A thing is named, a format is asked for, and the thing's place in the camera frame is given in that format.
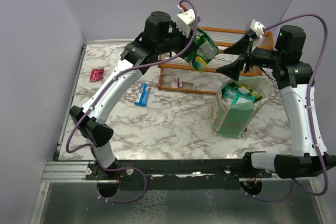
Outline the teal snack bag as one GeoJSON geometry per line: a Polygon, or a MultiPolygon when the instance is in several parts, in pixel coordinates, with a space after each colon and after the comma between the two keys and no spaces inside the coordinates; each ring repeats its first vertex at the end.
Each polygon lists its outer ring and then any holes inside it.
{"type": "Polygon", "coordinates": [[[228,105],[255,103],[255,99],[253,97],[243,94],[239,90],[230,86],[226,86],[223,92],[222,99],[228,105]]]}

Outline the green Fox's candy bag back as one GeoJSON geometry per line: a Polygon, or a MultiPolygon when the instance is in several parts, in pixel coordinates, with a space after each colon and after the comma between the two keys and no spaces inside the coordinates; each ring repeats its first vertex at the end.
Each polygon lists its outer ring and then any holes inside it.
{"type": "Polygon", "coordinates": [[[251,99],[255,102],[263,98],[263,95],[258,93],[256,90],[252,89],[251,87],[242,85],[242,84],[235,84],[235,88],[244,95],[251,97],[251,99]]]}

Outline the green beige paper bag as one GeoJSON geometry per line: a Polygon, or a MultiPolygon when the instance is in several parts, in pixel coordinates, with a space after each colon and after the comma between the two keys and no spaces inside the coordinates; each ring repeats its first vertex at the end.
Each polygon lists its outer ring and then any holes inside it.
{"type": "Polygon", "coordinates": [[[273,93],[272,84],[264,77],[241,77],[237,82],[240,86],[252,88],[261,98],[256,102],[232,104],[224,98],[225,88],[233,84],[232,79],[225,80],[216,92],[212,104],[211,121],[215,135],[230,138],[241,137],[249,122],[273,93]]]}

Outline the red small snack packet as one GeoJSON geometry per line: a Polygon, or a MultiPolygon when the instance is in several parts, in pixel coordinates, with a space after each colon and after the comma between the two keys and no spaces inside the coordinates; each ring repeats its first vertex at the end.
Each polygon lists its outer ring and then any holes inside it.
{"type": "Polygon", "coordinates": [[[104,75],[104,69],[103,68],[92,69],[89,81],[90,82],[100,81],[101,79],[103,79],[103,75],[104,75]]]}

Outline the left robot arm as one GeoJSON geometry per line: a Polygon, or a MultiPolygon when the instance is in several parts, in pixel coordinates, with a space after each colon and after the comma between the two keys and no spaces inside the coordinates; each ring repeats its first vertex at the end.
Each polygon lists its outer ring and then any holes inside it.
{"type": "Polygon", "coordinates": [[[174,52],[177,57],[186,58],[198,49],[194,39],[199,21],[194,8],[182,9],[176,21],[168,13],[152,12],[144,30],[126,45],[115,69],[99,90],[84,105],[71,107],[73,129],[79,130],[87,140],[102,178],[110,179],[116,172],[117,159],[110,145],[114,131],[106,125],[108,116],[131,85],[149,68],[163,63],[159,55],[174,52]]]}

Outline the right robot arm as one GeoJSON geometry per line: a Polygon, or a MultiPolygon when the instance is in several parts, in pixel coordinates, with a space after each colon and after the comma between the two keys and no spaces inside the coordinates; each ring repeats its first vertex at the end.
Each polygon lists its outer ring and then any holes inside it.
{"type": "Polygon", "coordinates": [[[284,25],[280,29],[275,49],[256,47],[263,34],[263,25],[248,25],[245,35],[224,53],[238,58],[218,73],[237,81],[240,73],[251,67],[269,68],[276,80],[291,129],[291,154],[266,152],[246,153],[241,164],[246,177],[254,177],[260,169],[276,173],[280,178],[313,177],[335,167],[335,156],[329,155],[320,135],[314,105],[314,88],[308,83],[312,67],[300,60],[306,40],[301,27],[284,25]]]}

